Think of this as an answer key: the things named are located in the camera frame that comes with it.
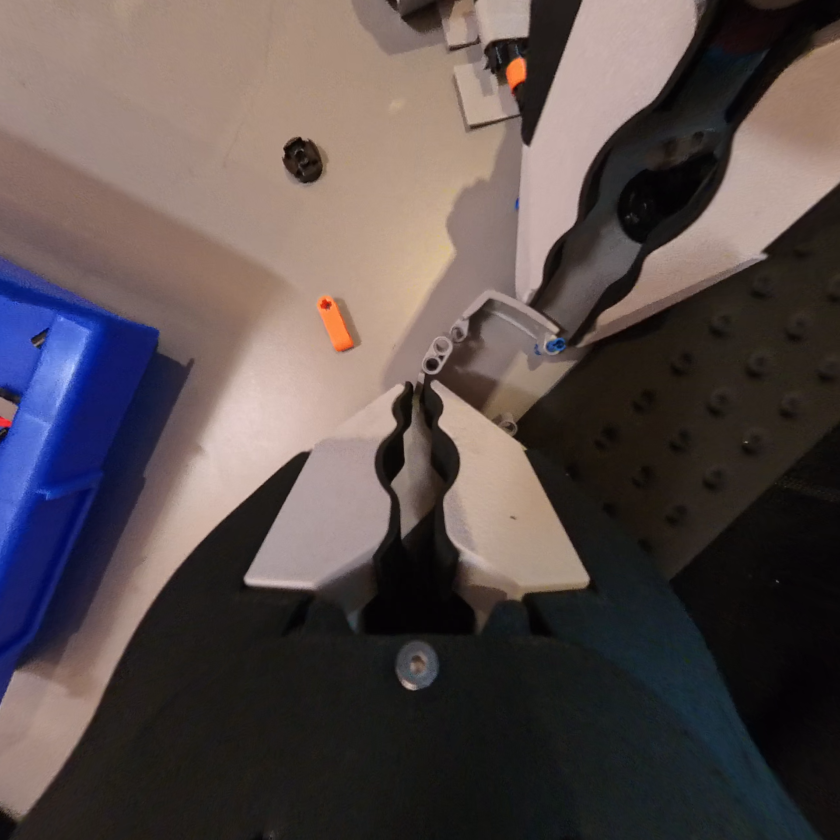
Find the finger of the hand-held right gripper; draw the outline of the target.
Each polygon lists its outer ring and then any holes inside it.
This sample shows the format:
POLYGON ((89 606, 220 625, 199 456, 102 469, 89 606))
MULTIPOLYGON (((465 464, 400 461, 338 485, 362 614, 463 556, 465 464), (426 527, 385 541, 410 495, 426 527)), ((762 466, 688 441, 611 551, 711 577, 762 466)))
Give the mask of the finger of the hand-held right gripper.
POLYGON ((635 288, 599 316, 581 344, 627 329, 761 261, 838 181, 839 35, 824 29, 741 123, 707 210, 646 258, 635 288))
POLYGON ((582 1, 530 145, 522 144, 515 268, 531 304, 545 260, 579 215, 585 178, 616 131, 661 93, 706 2, 582 1))

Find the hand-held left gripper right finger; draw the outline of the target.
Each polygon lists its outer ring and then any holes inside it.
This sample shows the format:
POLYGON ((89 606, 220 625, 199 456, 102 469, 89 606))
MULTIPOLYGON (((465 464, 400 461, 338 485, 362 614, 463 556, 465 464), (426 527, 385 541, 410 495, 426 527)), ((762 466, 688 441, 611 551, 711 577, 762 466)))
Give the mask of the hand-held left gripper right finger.
POLYGON ((439 381, 425 384, 434 503, 436 586, 477 617, 531 594, 591 581, 526 450, 439 381))

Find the small black round block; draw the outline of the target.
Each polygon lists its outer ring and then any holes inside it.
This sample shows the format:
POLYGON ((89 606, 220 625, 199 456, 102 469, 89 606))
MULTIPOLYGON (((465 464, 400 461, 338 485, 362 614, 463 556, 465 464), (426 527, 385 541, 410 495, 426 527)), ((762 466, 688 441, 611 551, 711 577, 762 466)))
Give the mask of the small black round block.
POLYGON ((315 183, 323 174, 319 147, 311 139, 300 136, 290 139, 282 149, 282 162, 289 175, 300 184, 315 183))

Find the small orange block pin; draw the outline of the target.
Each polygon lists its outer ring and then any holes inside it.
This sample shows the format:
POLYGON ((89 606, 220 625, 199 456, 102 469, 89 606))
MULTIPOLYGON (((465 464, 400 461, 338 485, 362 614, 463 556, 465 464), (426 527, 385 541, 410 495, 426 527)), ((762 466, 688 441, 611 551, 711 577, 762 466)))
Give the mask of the small orange block pin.
POLYGON ((317 309, 332 348, 338 353, 352 350, 355 341, 338 302, 331 296, 324 295, 318 299, 317 309))

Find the blue plastic bin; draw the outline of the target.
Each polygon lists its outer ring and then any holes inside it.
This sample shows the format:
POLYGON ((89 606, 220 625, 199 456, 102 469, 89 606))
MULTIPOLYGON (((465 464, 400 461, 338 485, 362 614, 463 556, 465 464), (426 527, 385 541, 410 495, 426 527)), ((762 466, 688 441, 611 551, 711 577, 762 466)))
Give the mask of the blue plastic bin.
POLYGON ((42 624, 159 338, 2 258, 2 697, 42 624))

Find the small grey panel orange pin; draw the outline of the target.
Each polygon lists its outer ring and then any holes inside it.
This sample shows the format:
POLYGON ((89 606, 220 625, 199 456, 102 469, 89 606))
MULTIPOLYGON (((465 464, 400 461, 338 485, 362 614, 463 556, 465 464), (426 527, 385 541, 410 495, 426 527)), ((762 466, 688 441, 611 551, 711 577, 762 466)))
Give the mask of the small grey panel orange pin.
POLYGON ((446 46, 476 48, 455 68, 458 101, 468 129, 516 118, 528 75, 529 1, 437 1, 446 46))

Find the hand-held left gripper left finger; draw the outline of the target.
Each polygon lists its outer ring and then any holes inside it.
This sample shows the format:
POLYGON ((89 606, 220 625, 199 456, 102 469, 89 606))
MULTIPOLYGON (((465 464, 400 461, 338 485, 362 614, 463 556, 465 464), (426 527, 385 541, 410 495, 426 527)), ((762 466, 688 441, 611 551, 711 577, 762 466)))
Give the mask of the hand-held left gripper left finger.
POLYGON ((400 502, 393 481, 405 465, 413 385, 395 385, 319 441, 245 573, 257 590, 311 594, 352 616, 399 555, 400 502))

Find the grey curved panel block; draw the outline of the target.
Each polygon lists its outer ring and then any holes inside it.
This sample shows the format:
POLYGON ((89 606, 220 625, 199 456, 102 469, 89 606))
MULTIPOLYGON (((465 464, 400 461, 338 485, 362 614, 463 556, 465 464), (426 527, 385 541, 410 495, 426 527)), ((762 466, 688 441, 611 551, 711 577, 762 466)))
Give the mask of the grey curved panel block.
POLYGON ((537 355, 554 356, 566 348, 560 327, 552 320, 517 298, 496 290, 485 290, 460 314, 449 331, 438 335, 430 343, 418 373, 419 385, 440 376, 455 346, 468 339, 473 321, 483 316, 496 317, 527 335, 537 355))

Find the black round core blue pin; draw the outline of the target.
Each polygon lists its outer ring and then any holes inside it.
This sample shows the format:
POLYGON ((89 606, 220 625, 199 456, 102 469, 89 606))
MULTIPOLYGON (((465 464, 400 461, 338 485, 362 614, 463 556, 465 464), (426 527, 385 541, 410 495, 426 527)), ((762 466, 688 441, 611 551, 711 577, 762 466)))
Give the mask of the black round core blue pin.
POLYGON ((672 136, 656 146, 621 192, 617 215, 624 233, 644 243, 667 218, 698 193, 718 164, 719 134, 695 131, 672 136))

